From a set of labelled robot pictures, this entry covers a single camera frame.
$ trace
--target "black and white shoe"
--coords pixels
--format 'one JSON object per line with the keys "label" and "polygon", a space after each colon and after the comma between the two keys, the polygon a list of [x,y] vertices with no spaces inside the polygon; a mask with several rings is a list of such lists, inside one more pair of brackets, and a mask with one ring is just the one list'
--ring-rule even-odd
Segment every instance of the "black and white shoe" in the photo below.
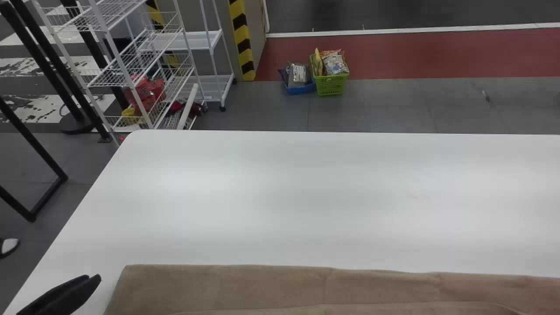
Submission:
{"label": "black and white shoe", "polygon": [[0,259],[8,257],[20,245],[17,238],[0,238]]}

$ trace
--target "brown towel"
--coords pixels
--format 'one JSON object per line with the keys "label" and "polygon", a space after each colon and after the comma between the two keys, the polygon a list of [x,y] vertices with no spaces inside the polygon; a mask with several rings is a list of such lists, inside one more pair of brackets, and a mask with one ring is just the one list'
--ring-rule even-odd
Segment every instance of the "brown towel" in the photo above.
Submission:
{"label": "brown towel", "polygon": [[558,315],[560,279],[284,266],[126,266],[106,315]]}

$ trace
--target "hazard stripe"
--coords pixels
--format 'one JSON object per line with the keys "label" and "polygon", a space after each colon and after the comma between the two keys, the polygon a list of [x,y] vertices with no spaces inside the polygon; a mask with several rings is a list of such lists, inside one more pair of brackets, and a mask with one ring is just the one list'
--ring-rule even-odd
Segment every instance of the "hazard stripe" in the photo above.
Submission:
{"label": "hazard stripe", "polygon": [[[155,30],[164,29],[165,20],[163,14],[161,14],[160,7],[157,5],[157,1],[148,0],[146,1],[146,5],[148,6],[148,14],[152,20],[153,28]],[[173,68],[179,66],[177,58],[172,54],[167,55],[167,64]]]}
{"label": "hazard stripe", "polygon": [[247,15],[245,12],[245,0],[230,1],[230,19],[234,27],[234,39],[237,45],[237,56],[244,81],[255,80],[255,64],[253,51],[251,50],[251,38],[247,26]]}

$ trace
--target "white table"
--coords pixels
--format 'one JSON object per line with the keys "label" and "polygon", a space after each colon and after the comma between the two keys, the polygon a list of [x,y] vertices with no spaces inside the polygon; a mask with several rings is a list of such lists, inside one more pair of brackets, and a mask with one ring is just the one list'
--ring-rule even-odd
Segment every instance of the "white table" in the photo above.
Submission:
{"label": "white table", "polygon": [[560,136],[138,131],[9,306],[132,263],[560,276]]}

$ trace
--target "blue basket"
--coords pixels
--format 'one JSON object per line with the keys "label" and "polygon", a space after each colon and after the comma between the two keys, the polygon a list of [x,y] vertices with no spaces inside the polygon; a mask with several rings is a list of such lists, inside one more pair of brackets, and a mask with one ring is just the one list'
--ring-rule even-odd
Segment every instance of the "blue basket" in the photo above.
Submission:
{"label": "blue basket", "polygon": [[278,69],[278,72],[282,77],[282,83],[284,83],[284,87],[286,88],[286,92],[288,93],[288,95],[305,94],[305,93],[311,93],[315,91],[315,78],[313,77],[311,78],[310,84],[288,87],[286,85],[286,81],[288,77],[288,73],[286,72],[286,69]]}

